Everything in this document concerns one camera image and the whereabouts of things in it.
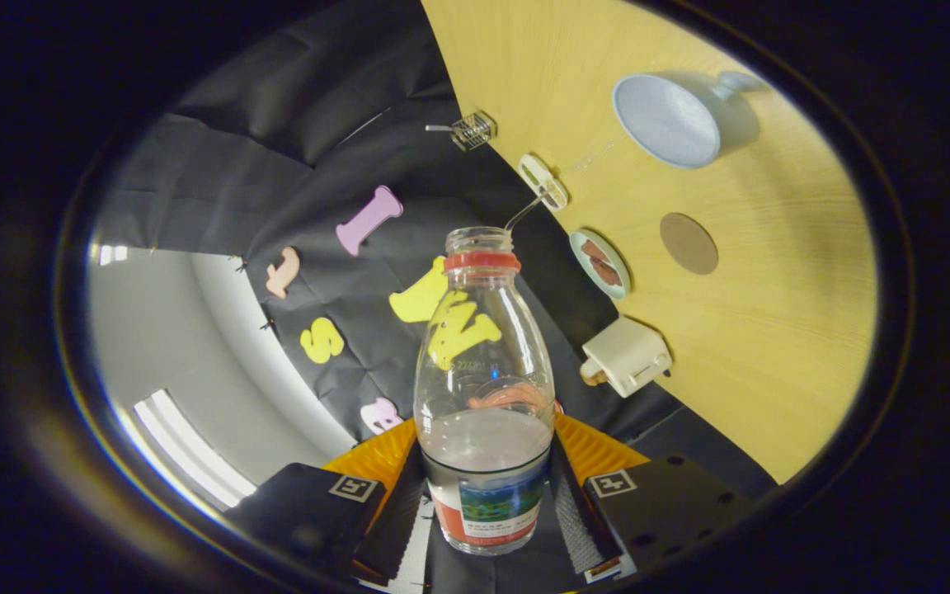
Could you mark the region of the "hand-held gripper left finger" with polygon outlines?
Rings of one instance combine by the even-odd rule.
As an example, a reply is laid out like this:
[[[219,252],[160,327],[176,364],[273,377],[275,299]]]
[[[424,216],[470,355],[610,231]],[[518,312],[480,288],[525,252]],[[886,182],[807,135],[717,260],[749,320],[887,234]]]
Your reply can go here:
[[[291,463],[223,514],[243,534],[339,578],[398,578],[425,490],[412,420],[322,467]]]

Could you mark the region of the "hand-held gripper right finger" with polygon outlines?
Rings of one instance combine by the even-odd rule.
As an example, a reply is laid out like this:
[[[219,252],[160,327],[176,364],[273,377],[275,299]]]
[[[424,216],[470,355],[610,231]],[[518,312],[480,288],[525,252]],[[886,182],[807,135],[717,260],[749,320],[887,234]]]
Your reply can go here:
[[[554,418],[549,482],[571,567],[587,584],[678,563],[753,511],[686,456],[649,459],[565,414]]]

